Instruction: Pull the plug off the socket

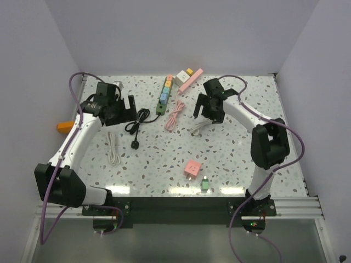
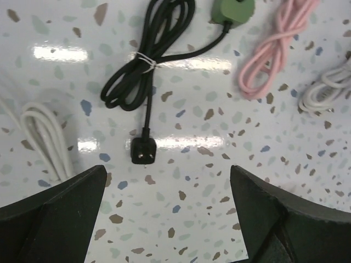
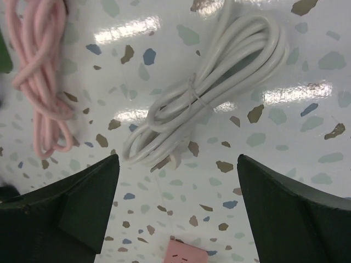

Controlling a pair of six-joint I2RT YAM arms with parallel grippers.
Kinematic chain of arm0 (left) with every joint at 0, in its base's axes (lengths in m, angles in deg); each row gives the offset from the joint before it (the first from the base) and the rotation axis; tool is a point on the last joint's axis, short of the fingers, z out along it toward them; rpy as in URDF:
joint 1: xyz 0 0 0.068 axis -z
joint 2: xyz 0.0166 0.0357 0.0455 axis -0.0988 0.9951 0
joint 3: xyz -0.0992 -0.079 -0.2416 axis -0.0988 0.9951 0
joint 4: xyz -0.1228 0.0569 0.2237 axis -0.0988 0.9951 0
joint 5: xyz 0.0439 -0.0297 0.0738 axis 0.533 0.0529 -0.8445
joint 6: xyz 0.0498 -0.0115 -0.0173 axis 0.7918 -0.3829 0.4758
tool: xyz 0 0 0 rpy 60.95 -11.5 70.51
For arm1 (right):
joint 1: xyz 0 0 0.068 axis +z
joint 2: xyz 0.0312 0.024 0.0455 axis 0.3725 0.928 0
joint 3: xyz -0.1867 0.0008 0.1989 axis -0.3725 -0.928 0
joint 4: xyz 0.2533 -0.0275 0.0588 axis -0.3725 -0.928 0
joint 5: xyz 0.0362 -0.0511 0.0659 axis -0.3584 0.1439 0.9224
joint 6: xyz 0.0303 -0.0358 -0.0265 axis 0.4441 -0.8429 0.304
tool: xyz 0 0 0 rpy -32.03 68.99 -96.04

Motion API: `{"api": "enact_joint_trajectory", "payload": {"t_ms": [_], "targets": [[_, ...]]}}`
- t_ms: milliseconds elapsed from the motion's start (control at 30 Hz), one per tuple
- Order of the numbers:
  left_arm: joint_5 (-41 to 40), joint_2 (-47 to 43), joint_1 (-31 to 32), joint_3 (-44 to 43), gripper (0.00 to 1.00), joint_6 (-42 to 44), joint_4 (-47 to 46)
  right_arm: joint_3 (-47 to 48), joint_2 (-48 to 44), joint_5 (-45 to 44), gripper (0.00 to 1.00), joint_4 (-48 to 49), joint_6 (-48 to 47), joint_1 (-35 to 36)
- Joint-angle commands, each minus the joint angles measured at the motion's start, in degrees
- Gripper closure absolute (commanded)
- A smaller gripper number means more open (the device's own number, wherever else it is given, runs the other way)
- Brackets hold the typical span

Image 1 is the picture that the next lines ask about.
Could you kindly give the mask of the green plug adapter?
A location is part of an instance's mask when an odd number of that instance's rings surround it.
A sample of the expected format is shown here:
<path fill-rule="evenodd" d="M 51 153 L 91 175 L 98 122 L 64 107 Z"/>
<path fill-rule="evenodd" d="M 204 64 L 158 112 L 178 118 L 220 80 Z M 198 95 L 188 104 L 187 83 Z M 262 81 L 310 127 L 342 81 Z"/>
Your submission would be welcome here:
<path fill-rule="evenodd" d="M 209 180 L 206 177 L 204 177 L 201 181 L 201 192 L 207 193 L 208 189 L 209 189 Z"/>

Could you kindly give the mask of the pink power strip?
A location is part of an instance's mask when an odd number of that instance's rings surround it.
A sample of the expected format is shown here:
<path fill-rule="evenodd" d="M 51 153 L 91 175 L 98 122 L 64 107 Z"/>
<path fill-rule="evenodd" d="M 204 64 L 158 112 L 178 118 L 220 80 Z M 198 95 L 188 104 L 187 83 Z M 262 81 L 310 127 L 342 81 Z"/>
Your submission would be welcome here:
<path fill-rule="evenodd" d="M 194 72 L 192 76 L 182 85 L 179 87 L 177 94 L 180 95 L 184 93 L 201 75 L 203 74 L 203 69 L 198 69 Z"/>

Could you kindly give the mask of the yellow small plug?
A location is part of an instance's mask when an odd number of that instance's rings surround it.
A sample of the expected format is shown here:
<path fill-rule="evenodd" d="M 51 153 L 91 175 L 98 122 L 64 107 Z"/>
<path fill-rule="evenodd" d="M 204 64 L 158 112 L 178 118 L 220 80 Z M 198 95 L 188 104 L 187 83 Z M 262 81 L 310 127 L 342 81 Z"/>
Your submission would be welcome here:
<path fill-rule="evenodd" d="M 194 74 L 194 71 L 191 69 L 191 68 L 188 68 L 186 70 L 186 73 L 189 75 L 189 76 L 192 76 Z"/>

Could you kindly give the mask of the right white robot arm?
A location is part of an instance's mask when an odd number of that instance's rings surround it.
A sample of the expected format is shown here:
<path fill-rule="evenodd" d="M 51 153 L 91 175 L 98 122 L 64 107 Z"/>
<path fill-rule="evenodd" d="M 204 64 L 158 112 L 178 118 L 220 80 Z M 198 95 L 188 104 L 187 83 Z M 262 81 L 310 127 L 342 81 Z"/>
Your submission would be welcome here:
<path fill-rule="evenodd" d="M 204 94 L 199 94 L 193 116 L 198 115 L 223 123 L 230 115 L 251 132 L 251 158 L 255 164 L 251 184 L 245 193 L 241 209 L 257 215 L 270 199 L 274 169 L 279 168 L 290 154 L 290 146 L 283 119 L 271 119 L 241 100 L 241 93 L 230 88 L 225 90 L 219 78 L 203 84 Z"/>

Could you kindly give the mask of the orange power strip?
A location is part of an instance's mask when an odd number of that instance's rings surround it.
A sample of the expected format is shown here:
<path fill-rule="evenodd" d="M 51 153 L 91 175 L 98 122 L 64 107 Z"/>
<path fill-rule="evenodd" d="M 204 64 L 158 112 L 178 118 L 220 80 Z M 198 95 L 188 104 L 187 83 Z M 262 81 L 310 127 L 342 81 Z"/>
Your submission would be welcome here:
<path fill-rule="evenodd" d="M 74 123 L 74 121 L 61 122 L 57 124 L 56 129 L 60 134 L 68 134 L 74 126 Z"/>

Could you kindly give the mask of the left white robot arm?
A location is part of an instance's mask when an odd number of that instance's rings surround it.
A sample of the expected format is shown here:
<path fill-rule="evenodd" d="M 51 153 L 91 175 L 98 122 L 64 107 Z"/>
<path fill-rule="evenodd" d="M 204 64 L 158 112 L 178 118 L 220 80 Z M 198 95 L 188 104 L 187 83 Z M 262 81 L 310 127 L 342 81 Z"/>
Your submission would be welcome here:
<path fill-rule="evenodd" d="M 99 82 L 95 94 L 80 104 L 61 148 L 46 164 L 36 166 L 34 174 L 42 201 L 74 208 L 93 205 L 101 215 L 112 212 L 111 191 L 86 185 L 78 171 L 88 146 L 103 126 L 136 119 L 134 96 L 121 98 L 117 91 L 117 85 Z"/>

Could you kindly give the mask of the white cube adapter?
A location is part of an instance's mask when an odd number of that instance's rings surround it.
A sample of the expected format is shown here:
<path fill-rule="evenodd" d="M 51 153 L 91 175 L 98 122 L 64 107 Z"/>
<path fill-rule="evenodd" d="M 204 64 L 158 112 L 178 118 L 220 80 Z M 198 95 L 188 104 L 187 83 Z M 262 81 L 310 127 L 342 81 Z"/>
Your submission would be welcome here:
<path fill-rule="evenodd" d="M 190 75 L 184 70 L 181 70 L 178 74 L 175 76 L 175 83 L 177 86 L 182 86 L 188 79 L 190 78 Z"/>

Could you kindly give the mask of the pink cube plug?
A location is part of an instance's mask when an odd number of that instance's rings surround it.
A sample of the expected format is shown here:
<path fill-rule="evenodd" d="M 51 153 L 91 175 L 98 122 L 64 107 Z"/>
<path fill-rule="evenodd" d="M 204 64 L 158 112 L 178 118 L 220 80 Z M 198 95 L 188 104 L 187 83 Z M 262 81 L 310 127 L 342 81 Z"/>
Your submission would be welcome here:
<path fill-rule="evenodd" d="M 192 179 L 197 178 L 200 169 L 201 163 L 196 162 L 194 160 L 189 160 L 184 168 L 183 174 L 189 181 L 191 181 Z"/>

